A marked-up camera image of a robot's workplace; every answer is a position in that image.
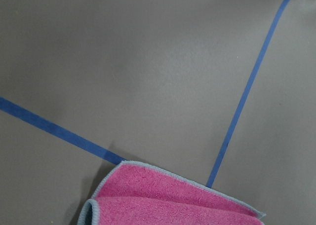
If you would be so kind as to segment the pink and grey towel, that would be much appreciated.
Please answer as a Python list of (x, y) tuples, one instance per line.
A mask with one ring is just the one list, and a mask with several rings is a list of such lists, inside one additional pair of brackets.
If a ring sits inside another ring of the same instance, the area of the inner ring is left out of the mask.
[(80, 225), (260, 225), (264, 213), (233, 197), (138, 161), (123, 161), (98, 185)]

